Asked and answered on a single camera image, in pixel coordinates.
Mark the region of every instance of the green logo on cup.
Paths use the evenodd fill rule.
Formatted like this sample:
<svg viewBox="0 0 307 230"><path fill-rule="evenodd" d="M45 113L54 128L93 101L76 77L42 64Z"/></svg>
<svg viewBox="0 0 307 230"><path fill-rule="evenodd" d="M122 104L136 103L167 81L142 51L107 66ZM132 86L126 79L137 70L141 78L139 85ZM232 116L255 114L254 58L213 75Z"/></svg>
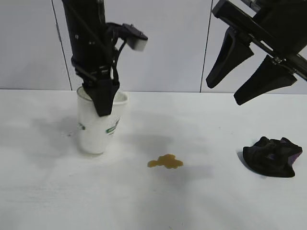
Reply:
<svg viewBox="0 0 307 230"><path fill-rule="evenodd" d="M117 125L119 123L119 120L115 123L115 125L109 129L106 130L107 134L112 134L112 132L116 129Z"/></svg>

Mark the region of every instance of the white wall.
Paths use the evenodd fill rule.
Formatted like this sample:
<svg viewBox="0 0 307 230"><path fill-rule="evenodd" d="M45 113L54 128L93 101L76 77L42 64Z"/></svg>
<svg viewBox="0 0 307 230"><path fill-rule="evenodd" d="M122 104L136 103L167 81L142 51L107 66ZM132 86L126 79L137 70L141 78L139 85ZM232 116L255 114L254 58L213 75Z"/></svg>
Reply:
<svg viewBox="0 0 307 230"><path fill-rule="evenodd" d="M243 9L249 15L253 16L255 12L250 9L247 5L245 5L240 0L230 0L235 5ZM217 4L218 0L213 0L213 6ZM255 55L250 59L246 60L232 72L230 72L224 80L221 81L214 89L209 89L205 79L209 75L217 56L222 47L224 34L228 25L222 22L220 19L217 19L212 14L211 23L209 29L209 37L208 37L208 46L205 58L205 65L203 71L203 84L202 84L202 92L236 92L248 78L256 71L259 65L264 60L266 53L262 51L255 45L252 45L251 48ZM307 48L305 48L301 55L307 58ZM292 87L286 87L283 89L272 91L272 93L297 93L297 94L306 94L307 93L307 82L305 82L302 78L297 76L298 82Z"/></svg>
<svg viewBox="0 0 307 230"><path fill-rule="evenodd" d="M255 13L240 0L231 0L251 16ZM70 58L71 45L61 0L53 0L62 46L56 28L52 0L2 0L0 2L0 88L77 89ZM123 90L235 92L257 69L265 53L252 46L255 56L233 70L216 88L205 79L219 54L227 25L211 16L206 58L204 53L211 0L106 0L106 18L133 23L149 36L143 53L126 47L119 60ZM301 53L307 58L307 48ZM292 87L278 93L307 93L298 77Z"/></svg>
<svg viewBox="0 0 307 230"><path fill-rule="evenodd" d="M53 0L73 88L71 45L61 0ZM123 90L199 92L210 0L106 0L106 19L132 23L149 37L143 53L126 47L118 71Z"/></svg>
<svg viewBox="0 0 307 230"><path fill-rule="evenodd" d="M0 1L0 88L70 90L50 0Z"/></svg>

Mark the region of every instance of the white tabletop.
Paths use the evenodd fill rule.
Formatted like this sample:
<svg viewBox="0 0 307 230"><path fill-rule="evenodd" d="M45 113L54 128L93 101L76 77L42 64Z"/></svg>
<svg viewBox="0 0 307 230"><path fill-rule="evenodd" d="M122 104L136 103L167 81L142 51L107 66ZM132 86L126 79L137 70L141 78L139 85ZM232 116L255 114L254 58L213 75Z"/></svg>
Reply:
<svg viewBox="0 0 307 230"><path fill-rule="evenodd" d="M307 149L307 96L130 93L108 150L75 145L76 93L0 91L1 230L305 230L307 154L294 178L238 158L261 136ZM166 154L184 165L148 168Z"/></svg>

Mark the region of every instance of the white paper cup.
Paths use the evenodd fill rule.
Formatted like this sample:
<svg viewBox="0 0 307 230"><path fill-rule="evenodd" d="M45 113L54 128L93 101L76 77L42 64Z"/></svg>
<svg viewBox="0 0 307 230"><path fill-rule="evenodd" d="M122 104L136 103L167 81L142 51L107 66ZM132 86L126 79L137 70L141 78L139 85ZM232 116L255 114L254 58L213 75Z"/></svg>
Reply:
<svg viewBox="0 0 307 230"><path fill-rule="evenodd" d="M128 96L123 92L117 92L113 101L112 113L99 117L92 99L86 94L83 87L77 90L77 94L79 147L86 153L102 154L112 139L128 102Z"/></svg>

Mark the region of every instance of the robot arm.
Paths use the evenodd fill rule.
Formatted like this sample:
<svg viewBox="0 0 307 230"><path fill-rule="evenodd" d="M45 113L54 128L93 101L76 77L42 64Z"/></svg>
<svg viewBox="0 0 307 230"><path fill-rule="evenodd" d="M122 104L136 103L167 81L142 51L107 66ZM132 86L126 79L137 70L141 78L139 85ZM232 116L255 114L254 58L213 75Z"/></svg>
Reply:
<svg viewBox="0 0 307 230"><path fill-rule="evenodd" d="M133 25L106 23L104 0L62 0L72 65L99 116L111 114L119 89L117 63L125 44L143 51L148 38ZM123 43L116 49L118 39Z"/></svg>
<svg viewBox="0 0 307 230"><path fill-rule="evenodd" d="M228 0L220 0L213 14L227 23L224 43L207 77L214 88L234 68L254 55L253 42L268 53L252 77L235 93L241 105L272 90L307 80L307 61L298 53L307 45L307 1L242 0L257 14L251 18Z"/></svg>

